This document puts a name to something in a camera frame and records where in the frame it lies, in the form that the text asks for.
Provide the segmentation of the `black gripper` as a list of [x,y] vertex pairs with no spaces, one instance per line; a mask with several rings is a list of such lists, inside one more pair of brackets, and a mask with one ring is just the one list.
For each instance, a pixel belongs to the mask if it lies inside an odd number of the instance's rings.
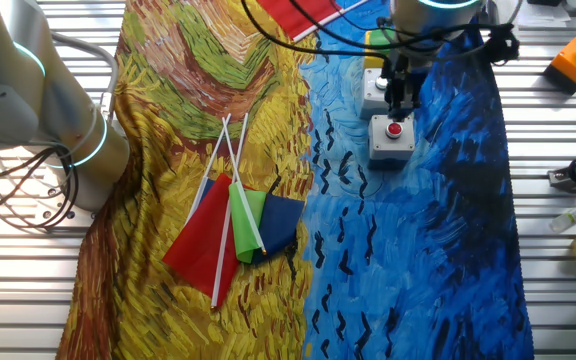
[[[399,52],[391,52],[384,62],[381,77],[386,80],[385,101],[388,104],[388,117],[403,120],[414,111],[413,95],[422,86],[422,74],[414,73],[410,58]],[[404,94],[399,103],[398,95]]]

